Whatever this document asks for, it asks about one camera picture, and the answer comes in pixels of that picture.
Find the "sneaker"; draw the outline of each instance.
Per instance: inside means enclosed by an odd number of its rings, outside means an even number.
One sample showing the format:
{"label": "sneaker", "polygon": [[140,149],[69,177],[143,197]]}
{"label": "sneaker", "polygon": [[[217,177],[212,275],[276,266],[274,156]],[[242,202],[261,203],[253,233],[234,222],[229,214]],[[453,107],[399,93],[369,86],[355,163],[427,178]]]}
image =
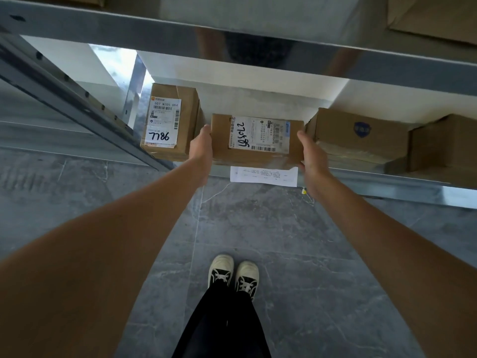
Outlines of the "sneaker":
{"label": "sneaker", "polygon": [[235,276],[235,291],[244,291],[253,301],[259,286],[259,268],[251,261],[243,261],[237,268]]}
{"label": "sneaker", "polygon": [[230,285],[232,274],[234,272],[234,259],[230,255],[220,254],[215,257],[209,269],[208,286],[218,280],[224,281],[227,286]]}

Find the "forearm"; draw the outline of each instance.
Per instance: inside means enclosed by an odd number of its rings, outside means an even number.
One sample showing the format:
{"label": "forearm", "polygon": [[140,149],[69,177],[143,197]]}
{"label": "forearm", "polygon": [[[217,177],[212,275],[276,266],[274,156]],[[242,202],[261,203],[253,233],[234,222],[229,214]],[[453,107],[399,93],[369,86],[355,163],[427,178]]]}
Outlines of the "forearm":
{"label": "forearm", "polygon": [[477,273],[333,177],[318,200],[355,247],[429,357],[474,350]]}
{"label": "forearm", "polygon": [[8,342],[3,351],[10,347],[20,356],[22,349],[29,355],[56,347],[59,355],[88,355],[96,347],[98,355],[112,353],[142,283],[202,175],[201,161],[189,160],[4,260],[0,286],[9,293],[0,295],[1,340]]}

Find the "blue logo sticker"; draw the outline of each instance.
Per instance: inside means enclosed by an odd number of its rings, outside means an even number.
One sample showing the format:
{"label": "blue logo sticker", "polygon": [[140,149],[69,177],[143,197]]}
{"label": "blue logo sticker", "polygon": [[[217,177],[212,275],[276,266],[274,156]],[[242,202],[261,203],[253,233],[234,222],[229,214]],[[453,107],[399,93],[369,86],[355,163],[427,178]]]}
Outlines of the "blue logo sticker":
{"label": "blue logo sticker", "polygon": [[358,137],[364,138],[371,132],[371,127],[365,122],[355,122],[355,133]]}

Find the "hand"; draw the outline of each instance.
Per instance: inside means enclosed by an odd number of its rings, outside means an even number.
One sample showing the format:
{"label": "hand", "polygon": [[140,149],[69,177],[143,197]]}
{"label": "hand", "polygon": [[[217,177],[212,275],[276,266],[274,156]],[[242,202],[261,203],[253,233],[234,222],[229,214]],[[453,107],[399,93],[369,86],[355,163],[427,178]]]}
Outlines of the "hand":
{"label": "hand", "polygon": [[212,168],[212,137],[210,136],[210,126],[206,124],[200,133],[192,141],[189,147],[189,160],[195,159],[200,164],[202,174],[202,186],[207,183],[210,169]]}
{"label": "hand", "polygon": [[300,163],[298,167],[305,174],[308,193],[318,199],[320,181],[328,177],[333,178],[328,168],[328,155],[305,132],[299,131],[297,136],[303,145],[305,156],[305,164]]}

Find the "black pants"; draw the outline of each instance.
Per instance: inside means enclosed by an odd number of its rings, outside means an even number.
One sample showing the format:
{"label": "black pants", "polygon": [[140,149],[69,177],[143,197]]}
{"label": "black pants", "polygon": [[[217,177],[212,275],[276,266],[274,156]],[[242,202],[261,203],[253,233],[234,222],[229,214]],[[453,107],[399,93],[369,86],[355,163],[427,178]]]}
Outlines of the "black pants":
{"label": "black pants", "polygon": [[172,355],[201,357],[271,358],[250,296],[221,280],[207,289]]}

